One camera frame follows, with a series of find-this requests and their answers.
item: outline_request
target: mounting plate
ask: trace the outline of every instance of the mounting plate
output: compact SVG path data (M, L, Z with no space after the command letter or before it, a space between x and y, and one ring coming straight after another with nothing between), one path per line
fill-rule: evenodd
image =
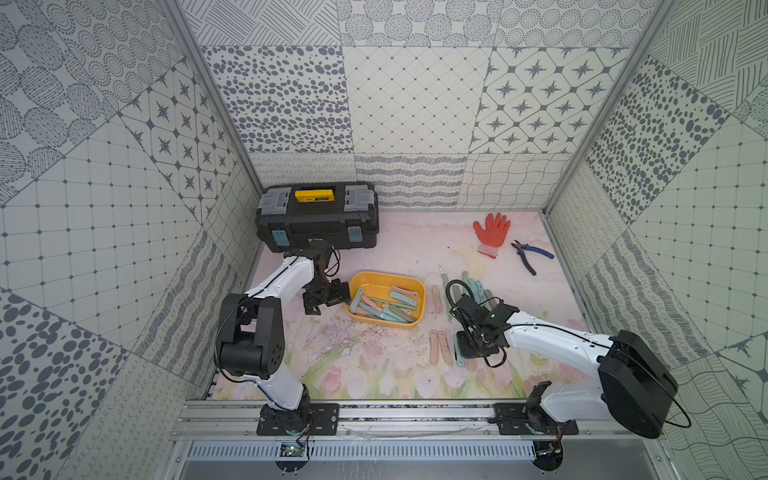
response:
M335 435L339 424L338 403L310 403L310 421L312 430L309 435L326 436ZM280 426L273 419L261 417L256 429L259 436L285 435Z

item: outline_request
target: blue latch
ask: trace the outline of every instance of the blue latch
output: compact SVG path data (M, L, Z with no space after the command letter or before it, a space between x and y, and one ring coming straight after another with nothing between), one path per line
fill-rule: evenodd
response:
M360 227L347 227L346 235L350 242L359 243L362 242L362 228Z
M272 238L275 239L278 247L288 247L290 245L285 230L272 230Z

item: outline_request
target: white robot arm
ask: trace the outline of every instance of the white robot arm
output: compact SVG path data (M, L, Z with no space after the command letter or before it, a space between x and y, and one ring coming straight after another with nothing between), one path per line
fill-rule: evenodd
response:
M509 346L530 350L574 367L592 377L589 383L550 385L541 397L541 407L559 423L568 420L612 420L605 401L598 357L608 353L613 340L601 333L581 332L545 322L526 312L513 313L504 332Z
M304 311L318 314L319 306L349 302L349 284L326 276L333 248L322 240L287 257L266 280L245 293L225 297L216 336L216 366L232 382L252 382L268 398L262 417L273 416L287 432L306 427L310 413L307 389L283 364L284 302L301 290ZM256 322L255 332L240 327ZM238 376L232 379L227 375Z
M634 333L615 336L587 333L535 318L503 302L491 310L462 295L454 301L450 287L445 296L452 315L462 324L458 347L465 358L487 357L514 346L540 353L572 366L593 382L561 385L540 382L525 403L528 424L537 432L573 420L614 419L628 430L655 439L677 392L677 383L661 361Z

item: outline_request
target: metal frame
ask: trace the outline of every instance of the metal frame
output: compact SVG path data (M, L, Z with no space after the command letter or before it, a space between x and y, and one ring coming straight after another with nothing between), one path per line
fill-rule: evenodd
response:
M627 86L629 86L632 78L634 78L635 72L637 72L637 69L648 56L650 47L654 43L658 32L666 26L667 21L671 18L676 6L677 0L658 0L656 7L654 7L653 12L651 12L650 17L645 24L645 28L640 33L640 38L635 42L632 51L627 57L627 63L624 65L624 68L621 70L621 73L611 87L611 91L608 92L605 102L603 102L603 105L595 116L592 125L590 125L587 134L584 136L584 140L582 140L576 148L571 164L568 165L565 174L560 177L552 195L549 196L544 208L541 209L544 214L548 214L552 211L560 199L563 190L576 171L576 167L578 167L578 165L587 157L589 150L592 149L593 143L598 139L598 135L600 135L605 124L608 122L608 118L618 105L619 100L624 95L624 91L627 90Z
M499 400L501 402L524 402L524 400ZM313 437L313 447L378 445L386 441L417 441L427 448L446 444L485 445L490 449L517 443L527 445L533 440L554 439L553 435L534 435L522 432L520 435L498 434L496 425L488 423L494 416L493 403L488 400L402 400L342 402L318 401L317 403L339 403L339 425L335 436ZM171 443L164 453L160 468L154 480L178 480L195 442L206 445L244 446L264 445L265 442L292 442L295 436L259 437L256 429L261 407L264 402L255 401L189 401L182 407L181 415L170 434ZM584 442L593 439L636 440L638 437L616 422L580 422L580 433L569 435L568 442ZM680 480L680 470L674 464L666 439L644 440L643 444L652 459L653 467L662 480ZM520 460L514 455L497 458Z
M206 62L203 59L203 55L200 53L200 48L195 40L192 27L190 27L187 22L187 16L184 14L184 10L178 4L177 0L157 0L157 3L160 4L166 19L170 22L171 27L176 34L179 46L184 50L184 55L186 56L187 61L192 63L194 66L192 69L199 74L198 80L200 80L200 83L203 84L206 90L208 90L210 99L213 102L211 110L213 110L219 118L224 133L227 136L227 140L230 142L230 146L237 152L237 155L241 160L240 163L243 164L243 169L248 175L248 179L256 188L256 192L261 195L264 192L261 181L256 175L256 170L253 168L253 165L250 163L250 158L243 146L243 142L240 141L240 135L237 134L237 129L230 116L229 109L224 105L224 102L219 95L219 88L216 86L214 77L210 73Z

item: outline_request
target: wire cutters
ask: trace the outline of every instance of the wire cutters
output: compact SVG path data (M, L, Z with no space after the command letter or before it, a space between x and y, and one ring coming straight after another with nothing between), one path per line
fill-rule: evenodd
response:
M544 255L545 257L554 258L554 255L549 253L547 250L542 250L541 248L537 248L537 247L531 247L527 243L525 245L523 245L520 242L518 242L517 240L515 240L514 242L511 243L511 245L514 248L518 249L518 255L523 260L523 265L525 265L525 268L527 268L528 271L531 272L531 275L535 275L536 274L536 270L533 270L533 267L531 266L531 264L528 263L528 259L525 258L525 251L526 250L531 251L531 252L540 253L541 255Z

